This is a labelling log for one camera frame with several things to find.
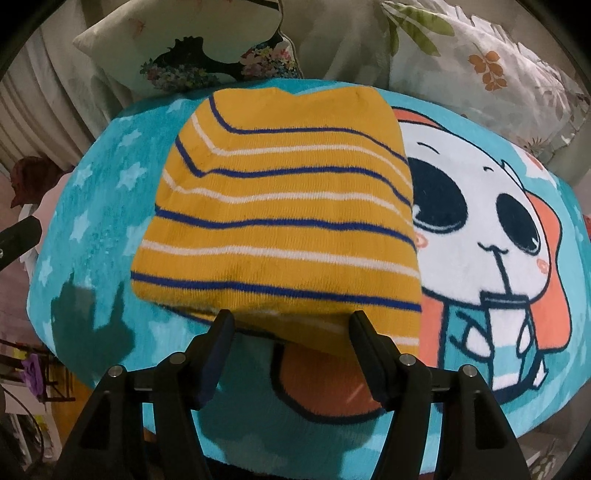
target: purple cloth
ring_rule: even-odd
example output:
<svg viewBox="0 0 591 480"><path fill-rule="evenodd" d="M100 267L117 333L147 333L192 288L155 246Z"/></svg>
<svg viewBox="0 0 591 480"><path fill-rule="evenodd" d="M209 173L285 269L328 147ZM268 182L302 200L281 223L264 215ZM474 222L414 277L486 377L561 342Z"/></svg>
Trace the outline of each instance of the purple cloth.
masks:
<svg viewBox="0 0 591 480"><path fill-rule="evenodd" d="M26 360L22 361L21 379L33 395L37 398L43 396L45 383L43 381L39 356L36 353L32 353Z"/></svg>

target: blue stripe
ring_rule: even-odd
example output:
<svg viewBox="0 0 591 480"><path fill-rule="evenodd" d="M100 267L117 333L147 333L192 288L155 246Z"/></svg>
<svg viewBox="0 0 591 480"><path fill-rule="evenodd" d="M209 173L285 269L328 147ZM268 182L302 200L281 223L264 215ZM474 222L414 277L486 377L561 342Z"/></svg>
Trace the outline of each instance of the blue stripe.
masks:
<svg viewBox="0 0 591 480"><path fill-rule="evenodd" d="M299 226L322 228L325 230L333 230L338 232L346 231L363 231L379 233L381 235L391 236L408 243L416 251L414 241L403 233L386 228L381 225L373 225L364 222L328 222L326 220L317 220L314 218L253 218L248 220L236 220L234 222L212 222L211 220L204 220L202 218L185 215L183 213L173 212L155 206L156 216L166 218L175 222L184 223L185 225L206 228L210 230L224 230L230 228L243 228L247 226Z"/></svg>
<svg viewBox="0 0 591 480"><path fill-rule="evenodd" d="M223 175L225 177L231 177L234 179L262 179L265 177L276 177L281 175L296 175L296 174L304 174L304 173L359 173L361 175L367 175L368 177L372 177L377 179L390 187L394 195L400 200L403 204L410 207L410 201L402 195L394 185L386 178L381 176L379 173L376 173L372 170L368 170L367 168L362 167L296 167L296 168L275 168L273 170L258 170L258 171L240 171L240 170L230 170L228 168L213 168L208 171L199 170L193 159L188 154L187 150L181 139L177 137L174 140L174 145L177 147L178 153L183 158L183 161L189 171L195 175L197 178L202 179L205 175L209 175L210 173Z"/></svg>
<svg viewBox="0 0 591 480"><path fill-rule="evenodd" d="M132 271L131 279L160 287L183 288L185 290L236 290L244 293L260 293L291 299L329 300L364 305L376 305L408 312L421 312L418 303L389 299L386 297L374 297L367 295L347 295L328 291L295 290L293 288L274 287L271 285L259 285L238 281L199 281L176 280L174 278L156 277Z"/></svg>
<svg viewBox="0 0 591 480"><path fill-rule="evenodd" d="M251 134L293 134L293 133L315 133L315 132L340 132L340 133L347 133L358 135L360 137L367 138L374 144L382 147L388 153L393 155L396 158L402 160L406 165L408 165L408 160L404 158L403 155L400 153L392 150L389 146L385 143L380 142L378 139L368 135L364 132L360 132L359 130L355 130L353 128L344 128L344 127L292 127L292 128L258 128L254 130L245 130L242 128L236 128L231 126L227 123L224 118L222 117L221 113L217 109L216 101L213 98L213 95L209 97L209 106L212 109L213 116L216 118L218 123L221 127L223 127L227 132L232 134L238 135L251 135Z"/></svg>

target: leaf pattern fabric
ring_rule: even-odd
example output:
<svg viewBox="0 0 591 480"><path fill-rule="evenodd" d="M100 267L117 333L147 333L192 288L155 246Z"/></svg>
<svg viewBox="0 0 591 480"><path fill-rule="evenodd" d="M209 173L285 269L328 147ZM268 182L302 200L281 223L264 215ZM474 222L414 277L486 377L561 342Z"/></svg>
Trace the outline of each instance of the leaf pattern fabric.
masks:
<svg viewBox="0 0 591 480"><path fill-rule="evenodd" d="M589 97L564 72L521 53L502 27L474 22L459 7L421 3L381 4L390 32L389 89L438 103L550 161L586 119Z"/></svg>
<svg viewBox="0 0 591 480"><path fill-rule="evenodd" d="M392 55L396 55L400 44L398 28L402 29L424 54L434 57L440 57L441 54L426 32L448 37L455 35L453 27L447 21L431 12L401 4L383 6L390 24Z"/></svg>

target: yellow striped beanie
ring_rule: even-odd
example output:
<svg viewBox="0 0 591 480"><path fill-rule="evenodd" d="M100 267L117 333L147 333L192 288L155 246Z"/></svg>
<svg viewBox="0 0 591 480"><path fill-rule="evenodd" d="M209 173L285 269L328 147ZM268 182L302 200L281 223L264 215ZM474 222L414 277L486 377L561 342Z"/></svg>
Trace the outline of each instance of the yellow striped beanie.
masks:
<svg viewBox="0 0 591 480"><path fill-rule="evenodd" d="M391 108L369 87L214 93L179 132L131 280L144 300L336 355L347 320L418 353L413 188Z"/></svg>

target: panda blush cheek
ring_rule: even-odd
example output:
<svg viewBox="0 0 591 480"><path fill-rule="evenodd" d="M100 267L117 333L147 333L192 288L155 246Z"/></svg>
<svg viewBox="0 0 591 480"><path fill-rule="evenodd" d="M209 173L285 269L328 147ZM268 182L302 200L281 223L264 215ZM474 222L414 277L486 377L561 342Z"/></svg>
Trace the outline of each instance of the panda blush cheek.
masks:
<svg viewBox="0 0 591 480"><path fill-rule="evenodd" d="M544 274L547 275L548 272L550 271L550 266L548 265L548 262L546 260L542 260L541 258L539 258L536 261L536 264L538 265L538 268L540 269L540 271Z"/></svg>
<svg viewBox="0 0 591 480"><path fill-rule="evenodd" d="M415 233L415 245L418 249L426 248L429 244L429 240L423 234L416 232Z"/></svg>

